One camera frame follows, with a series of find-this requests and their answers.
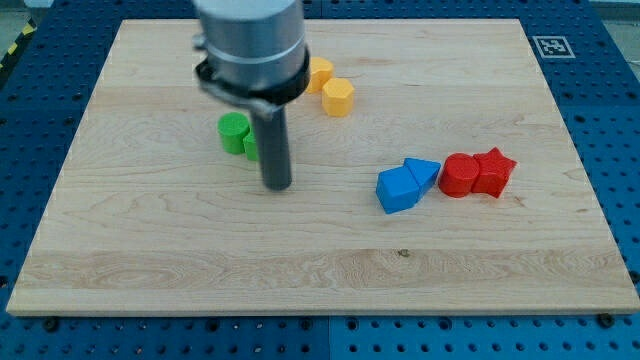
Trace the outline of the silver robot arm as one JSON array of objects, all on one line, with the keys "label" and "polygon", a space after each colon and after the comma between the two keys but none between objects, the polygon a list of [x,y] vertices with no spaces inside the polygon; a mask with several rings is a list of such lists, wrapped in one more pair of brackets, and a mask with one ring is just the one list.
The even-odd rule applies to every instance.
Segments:
[{"label": "silver robot arm", "polygon": [[310,81],[303,6],[296,0],[194,0],[201,90],[251,117],[263,184],[291,185],[285,107]]}]

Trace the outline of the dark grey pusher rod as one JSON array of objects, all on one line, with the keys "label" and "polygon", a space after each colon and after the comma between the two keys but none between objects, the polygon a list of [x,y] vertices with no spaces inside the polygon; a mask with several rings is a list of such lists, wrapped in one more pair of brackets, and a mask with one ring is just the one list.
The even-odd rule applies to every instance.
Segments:
[{"label": "dark grey pusher rod", "polygon": [[250,116],[263,184],[273,191],[284,190],[292,182],[285,109],[251,111]]}]

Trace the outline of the yellow block behind arm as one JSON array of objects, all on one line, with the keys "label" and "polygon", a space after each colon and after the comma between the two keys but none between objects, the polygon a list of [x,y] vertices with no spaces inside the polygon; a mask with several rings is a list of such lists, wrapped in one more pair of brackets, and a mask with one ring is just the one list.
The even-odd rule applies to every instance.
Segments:
[{"label": "yellow block behind arm", "polygon": [[317,93],[333,77],[334,64],[326,58],[313,56],[310,58],[309,70],[310,78],[306,92]]}]

